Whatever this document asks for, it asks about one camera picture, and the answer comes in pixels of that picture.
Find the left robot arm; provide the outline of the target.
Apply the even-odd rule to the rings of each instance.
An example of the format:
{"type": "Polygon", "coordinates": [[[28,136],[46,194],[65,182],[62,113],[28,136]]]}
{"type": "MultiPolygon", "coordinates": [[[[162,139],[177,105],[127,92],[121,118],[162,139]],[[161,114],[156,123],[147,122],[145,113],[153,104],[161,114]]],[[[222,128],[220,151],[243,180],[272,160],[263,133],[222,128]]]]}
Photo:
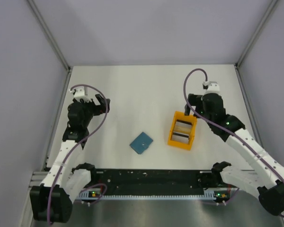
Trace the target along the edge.
{"type": "Polygon", "coordinates": [[[68,222],[73,204],[83,188],[94,187],[98,182],[98,176],[92,173],[95,169],[92,164],[74,165],[90,135],[90,121],[110,111],[110,99],[100,94],[95,97],[98,104],[83,95],[75,96],[68,106],[68,122],[59,153],[46,177],[30,190],[34,220],[50,224],[68,222]]]}

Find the orange plastic card stand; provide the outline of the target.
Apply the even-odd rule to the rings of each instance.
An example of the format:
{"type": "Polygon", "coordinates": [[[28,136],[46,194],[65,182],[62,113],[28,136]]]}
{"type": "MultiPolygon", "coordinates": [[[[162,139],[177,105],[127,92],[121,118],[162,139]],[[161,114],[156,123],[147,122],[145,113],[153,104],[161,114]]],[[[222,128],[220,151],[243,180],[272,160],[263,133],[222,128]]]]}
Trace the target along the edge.
{"type": "Polygon", "coordinates": [[[195,138],[197,118],[175,111],[167,144],[176,148],[191,150],[195,138]]]}

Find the blue leather card holder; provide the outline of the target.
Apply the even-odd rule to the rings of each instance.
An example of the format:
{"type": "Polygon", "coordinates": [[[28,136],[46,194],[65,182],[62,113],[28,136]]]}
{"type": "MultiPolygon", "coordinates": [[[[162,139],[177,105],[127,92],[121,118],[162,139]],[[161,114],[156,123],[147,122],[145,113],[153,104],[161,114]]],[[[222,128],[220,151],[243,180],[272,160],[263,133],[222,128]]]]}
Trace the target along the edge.
{"type": "Polygon", "coordinates": [[[145,132],[142,132],[131,142],[130,147],[137,154],[141,155],[145,150],[149,148],[152,142],[153,139],[150,136],[148,136],[145,132]]]}

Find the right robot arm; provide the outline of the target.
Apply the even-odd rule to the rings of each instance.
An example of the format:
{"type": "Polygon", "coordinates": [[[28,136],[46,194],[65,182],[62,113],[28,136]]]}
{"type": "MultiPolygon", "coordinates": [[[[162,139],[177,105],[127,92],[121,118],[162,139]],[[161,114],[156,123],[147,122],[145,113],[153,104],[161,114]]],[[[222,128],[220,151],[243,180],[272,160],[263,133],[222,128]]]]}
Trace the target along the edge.
{"type": "Polygon", "coordinates": [[[284,218],[284,167],[255,141],[236,116],[226,113],[218,93],[189,94],[184,98],[185,114],[193,112],[204,120],[213,134],[237,151],[256,172],[256,176],[250,178],[227,162],[218,163],[218,171],[211,176],[212,183],[217,187],[232,184],[258,198],[271,215],[284,218]]]}

